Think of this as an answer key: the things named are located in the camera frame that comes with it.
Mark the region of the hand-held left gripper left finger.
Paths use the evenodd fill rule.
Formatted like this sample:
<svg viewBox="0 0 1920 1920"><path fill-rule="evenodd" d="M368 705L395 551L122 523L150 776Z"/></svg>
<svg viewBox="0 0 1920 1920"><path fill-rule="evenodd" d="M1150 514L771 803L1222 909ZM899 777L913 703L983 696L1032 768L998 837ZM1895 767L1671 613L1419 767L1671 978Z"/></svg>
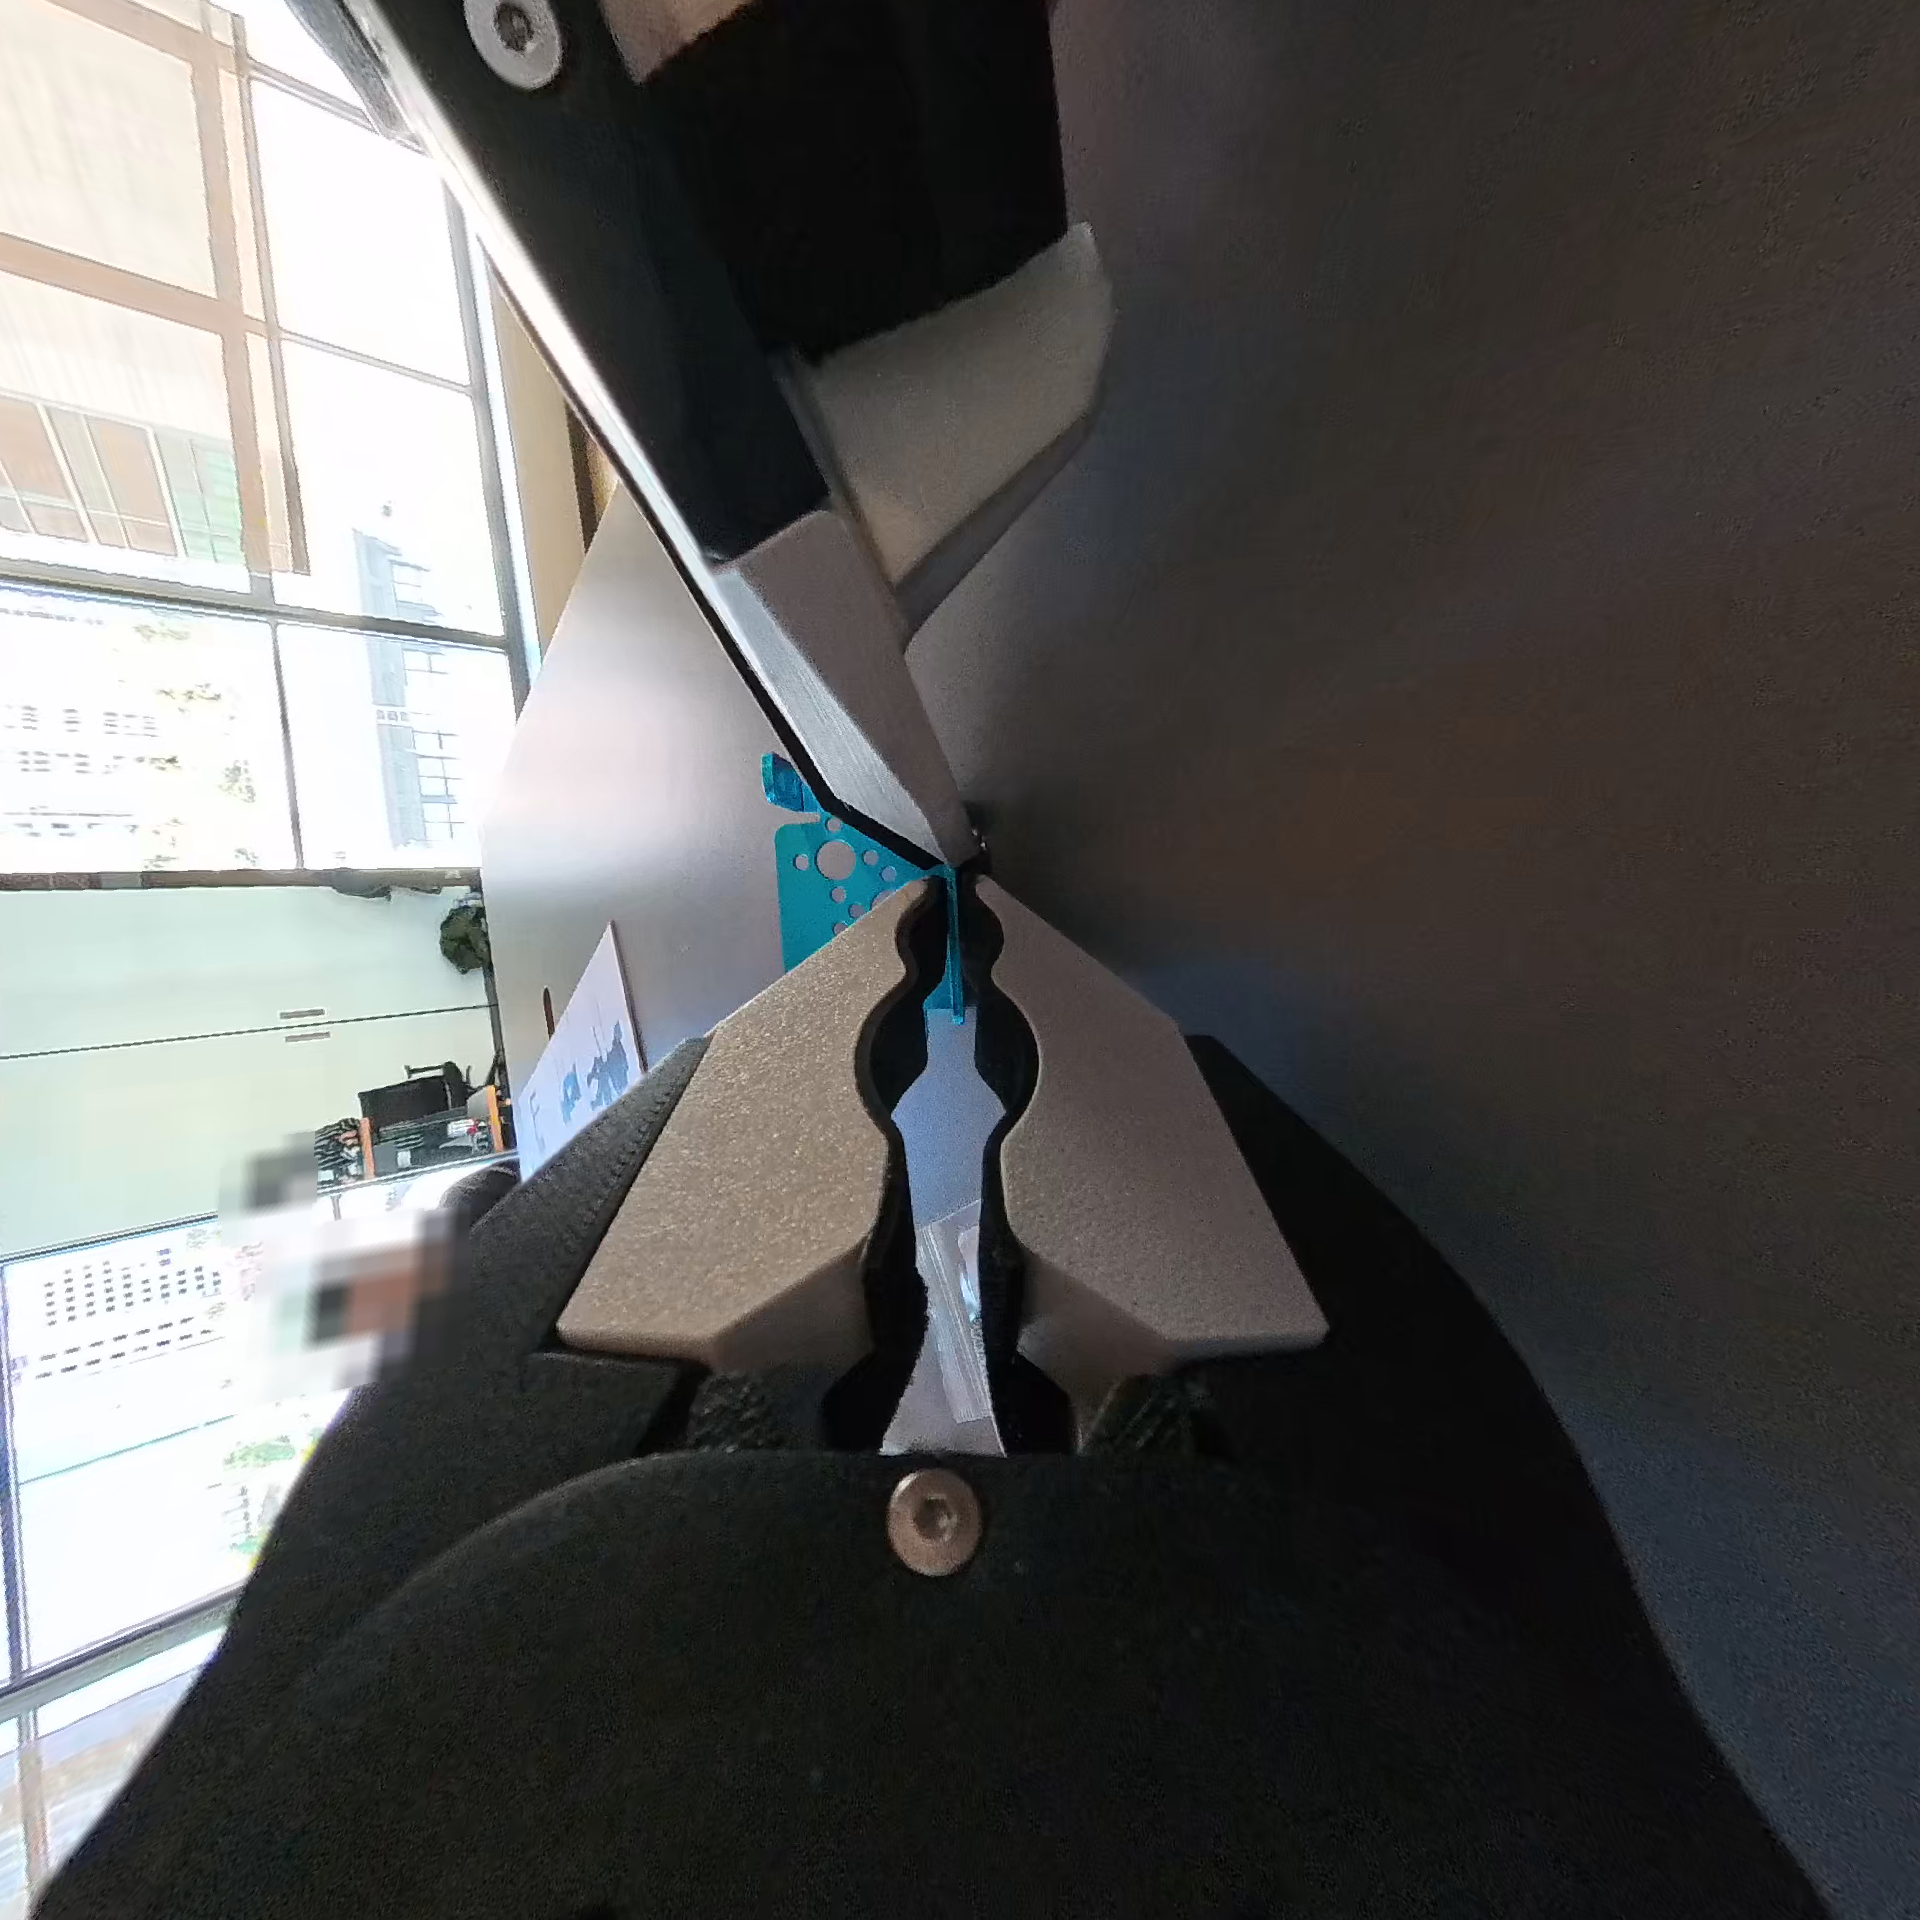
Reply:
<svg viewBox="0 0 1920 1920"><path fill-rule="evenodd" d="M880 1446L929 1330L897 1110L929 1066L946 942L946 882L913 880L712 1031L562 1349L810 1376L831 1446Z"/></svg>

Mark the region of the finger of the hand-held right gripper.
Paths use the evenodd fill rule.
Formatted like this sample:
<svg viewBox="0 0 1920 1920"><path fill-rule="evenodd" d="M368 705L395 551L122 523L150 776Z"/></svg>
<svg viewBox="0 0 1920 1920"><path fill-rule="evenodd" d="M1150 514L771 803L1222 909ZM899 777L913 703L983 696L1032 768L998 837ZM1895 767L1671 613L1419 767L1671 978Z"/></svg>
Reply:
<svg viewBox="0 0 1920 1920"><path fill-rule="evenodd" d="M1114 345L1090 224L782 389L827 502L713 579L797 753L843 811L962 870L979 837L905 650L1081 448Z"/></svg>

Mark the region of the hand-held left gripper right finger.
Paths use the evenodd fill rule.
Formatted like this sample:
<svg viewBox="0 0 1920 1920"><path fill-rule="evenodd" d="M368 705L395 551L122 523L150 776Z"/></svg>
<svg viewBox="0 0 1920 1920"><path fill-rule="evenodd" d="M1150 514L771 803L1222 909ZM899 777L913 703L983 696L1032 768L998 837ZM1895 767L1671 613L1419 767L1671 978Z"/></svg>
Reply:
<svg viewBox="0 0 1920 1920"><path fill-rule="evenodd" d="M977 1074L1000 1103L979 1197L1000 1441L1070 1451L1114 1392L1328 1338L1184 1031L1000 885L958 906Z"/></svg>

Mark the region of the blue perforated U bracket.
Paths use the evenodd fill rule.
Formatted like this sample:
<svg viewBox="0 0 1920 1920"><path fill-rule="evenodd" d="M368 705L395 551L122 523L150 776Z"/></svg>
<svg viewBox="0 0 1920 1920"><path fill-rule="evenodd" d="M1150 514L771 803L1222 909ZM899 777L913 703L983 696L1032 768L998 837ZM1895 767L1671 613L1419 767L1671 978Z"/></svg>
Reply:
<svg viewBox="0 0 1920 1920"><path fill-rule="evenodd" d="M776 893L785 970L797 970L810 960L910 880L934 877L944 887L946 960L943 983L929 995L929 1006L943 1009L953 1024L962 1024L970 1009L970 985L958 871L927 865L918 855L902 855L858 830L824 803L802 773L778 753L761 757L760 779L767 803L785 817L785 823L776 830Z"/></svg>

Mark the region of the dark grey desk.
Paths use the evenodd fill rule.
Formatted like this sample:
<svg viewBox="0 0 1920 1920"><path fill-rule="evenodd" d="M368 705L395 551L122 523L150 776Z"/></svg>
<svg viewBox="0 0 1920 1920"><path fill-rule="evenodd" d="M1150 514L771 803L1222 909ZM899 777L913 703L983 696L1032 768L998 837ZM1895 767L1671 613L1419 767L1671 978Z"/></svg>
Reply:
<svg viewBox="0 0 1920 1920"><path fill-rule="evenodd" d="M1915 1915L1915 5L1051 34L1106 402L918 670L1335 1330L584 1907Z"/></svg>

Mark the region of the printed instruction booklet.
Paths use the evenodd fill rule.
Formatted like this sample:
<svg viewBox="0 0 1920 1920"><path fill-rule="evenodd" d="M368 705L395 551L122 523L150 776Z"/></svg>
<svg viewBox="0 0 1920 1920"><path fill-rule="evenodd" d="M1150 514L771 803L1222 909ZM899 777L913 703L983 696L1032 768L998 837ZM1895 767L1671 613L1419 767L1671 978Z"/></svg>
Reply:
<svg viewBox="0 0 1920 1920"><path fill-rule="evenodd" d="M544 1047L512 1081L518 1167L531 1181L647 1073L617 930L609 923Z"/></svg>

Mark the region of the clear screw bag white label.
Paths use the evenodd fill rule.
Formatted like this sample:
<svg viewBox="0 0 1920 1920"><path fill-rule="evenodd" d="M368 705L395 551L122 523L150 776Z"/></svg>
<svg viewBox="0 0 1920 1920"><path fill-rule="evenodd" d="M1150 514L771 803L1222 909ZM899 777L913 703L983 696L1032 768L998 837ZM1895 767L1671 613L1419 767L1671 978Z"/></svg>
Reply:
<svg viewBox="0 0 1920 1920"><path fill-rule="evenodd" d="M919 1235L919 1274L929 1309L927 1381L918 1434L929 1450L1001 1456L979 1290L982 1206L931 1221Z"/></svg>

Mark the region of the wide beige roller blind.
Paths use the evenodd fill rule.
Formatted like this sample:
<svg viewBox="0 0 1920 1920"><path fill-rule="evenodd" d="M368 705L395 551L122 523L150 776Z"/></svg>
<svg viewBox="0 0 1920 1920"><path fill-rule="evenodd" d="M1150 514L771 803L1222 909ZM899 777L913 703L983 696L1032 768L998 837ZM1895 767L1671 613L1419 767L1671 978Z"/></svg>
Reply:
<svg viewBox="0 0 1920 1920"><path fill-rule="evenodd" d="M309 574L245 19L2 5L6 539Z"/></svg>

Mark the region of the side office window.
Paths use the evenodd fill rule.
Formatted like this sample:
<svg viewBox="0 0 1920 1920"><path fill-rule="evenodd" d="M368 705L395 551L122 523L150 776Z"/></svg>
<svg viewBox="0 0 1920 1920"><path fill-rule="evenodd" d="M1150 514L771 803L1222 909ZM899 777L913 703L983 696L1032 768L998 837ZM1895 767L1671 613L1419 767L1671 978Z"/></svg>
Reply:
<svg viewBox="0 0 1920 1920"><path fill-rule="evenodd" d="M346 1394L261 1400L253 1281L191 1218L6 1265L6 1911L219 1646Z"/></svg>

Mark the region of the large office window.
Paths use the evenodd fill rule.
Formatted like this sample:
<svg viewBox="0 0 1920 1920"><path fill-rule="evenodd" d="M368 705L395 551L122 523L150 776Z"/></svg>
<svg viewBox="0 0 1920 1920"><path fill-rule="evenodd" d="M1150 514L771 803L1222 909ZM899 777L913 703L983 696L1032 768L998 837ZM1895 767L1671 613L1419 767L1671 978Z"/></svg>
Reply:
<svg viewBox="0 0 1920 1920"><path fill-rule="evenodd" d="M309 574L6 539L6 873L474 870L533 647L485 266L305 5L248 26Z"/></svg>

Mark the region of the pale green cabinet wall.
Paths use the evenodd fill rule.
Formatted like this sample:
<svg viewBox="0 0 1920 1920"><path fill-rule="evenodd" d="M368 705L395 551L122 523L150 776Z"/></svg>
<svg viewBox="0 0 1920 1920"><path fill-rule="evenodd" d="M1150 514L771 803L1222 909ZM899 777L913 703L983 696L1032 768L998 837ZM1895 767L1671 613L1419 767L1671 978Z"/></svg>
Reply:
<svg viewBox="0 0 1920 1920"><path fill-rule="evenodd" d="M485 1073L487 981L456 894L6 894L2 1247L214 1214L242 1167L409 1069Z"/></svg>

